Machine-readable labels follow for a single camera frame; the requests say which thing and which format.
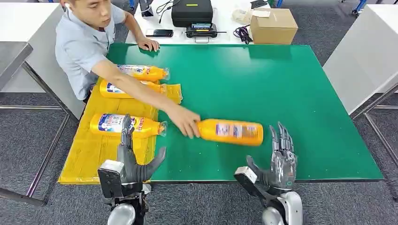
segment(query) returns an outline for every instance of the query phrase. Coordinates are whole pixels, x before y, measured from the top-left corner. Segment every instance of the robotic arm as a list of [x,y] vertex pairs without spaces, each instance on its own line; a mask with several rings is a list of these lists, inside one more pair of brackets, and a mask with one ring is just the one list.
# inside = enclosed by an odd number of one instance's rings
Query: robotic arm
[[[302,225],[303,207],[300,196],[292,191],[296,178],[297,157],[288,130],[278,122],[280,140],[272,126],[272,157],[269,170],[260,169],[251,156],[246,157],[246,167],[235,172],[235,178],[253,196],[259,197],[265,209],[265,225]],[[255,184],[257,177],[260,183]]]
[[145,197],[151,187],[143,182],[152,176],[166,156],[166,148],[163,147],[150,163],[137,164],[133,151],[133,131],[131,118],[126,115],[116,161],[106,160],[98,169],[104,201],[111,206],[112,211],[108,225],[145,224],[145,213],[149,210]]

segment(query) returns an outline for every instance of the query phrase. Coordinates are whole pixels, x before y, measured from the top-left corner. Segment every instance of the man's arm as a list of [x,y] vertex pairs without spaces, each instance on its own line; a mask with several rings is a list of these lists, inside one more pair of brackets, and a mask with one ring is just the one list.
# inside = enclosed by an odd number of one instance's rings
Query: man's arm
[[112,83],[131,97],[163,110],[184,136],[200,136],[196,121],[199,115],[177,105],[171,99],[143,85],[132,76],[122,73],[111,61],[105,59],[92,67],[92,72]]
[[147,39],[144,36],[138,22],[131,13],[125,11],[124,14],[126,16],[124,24],[133,33],[138,46],[144,50],[152,51],[153,49],[154,51],[157,51],[159,49],[159,43],[157,41]]

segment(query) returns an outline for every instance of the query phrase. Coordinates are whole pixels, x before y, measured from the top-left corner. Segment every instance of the brown cardboard box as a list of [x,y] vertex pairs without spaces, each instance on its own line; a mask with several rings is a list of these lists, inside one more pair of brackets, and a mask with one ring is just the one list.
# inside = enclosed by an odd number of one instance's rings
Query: brown cardboard box
[[269,17],[253,15],[250,30],[255,44],[286,44],[290,45],[297,32],[297,24],[287,8],[258,8],[269,11]]

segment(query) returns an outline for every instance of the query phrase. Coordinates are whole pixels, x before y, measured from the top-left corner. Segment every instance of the blue chair leg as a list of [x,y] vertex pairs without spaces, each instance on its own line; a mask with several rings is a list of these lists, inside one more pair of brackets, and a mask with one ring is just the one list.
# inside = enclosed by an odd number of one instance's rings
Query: blue chair leg
[[130,8],[134,9],[134,0],[129,0],[129,3],[130,3]]
[[358,12],[363,8],[365,3],[366,3],[366,0],[360,0],[360,3],[358,4],[358,6],[355,9],[353,9],[351,13],[358,17],[359,16]]
[[282,5],[282,3],[283,3],[283,0],[278,0],[278,3],[276,4],[276,7],[277,7],[277,8],[280,8],[281,5]]

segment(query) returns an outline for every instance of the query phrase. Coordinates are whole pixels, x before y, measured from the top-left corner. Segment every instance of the man's right hand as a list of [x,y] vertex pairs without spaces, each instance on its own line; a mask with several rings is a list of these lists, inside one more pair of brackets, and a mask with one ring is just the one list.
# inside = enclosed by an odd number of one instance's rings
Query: man's right hand
[[196,125],[196,122],[200,121],[199,115],[177,104],[171,105],[165,112],[184,136],[188,135],[191,139],[194,135],[200,137],[199,129]]

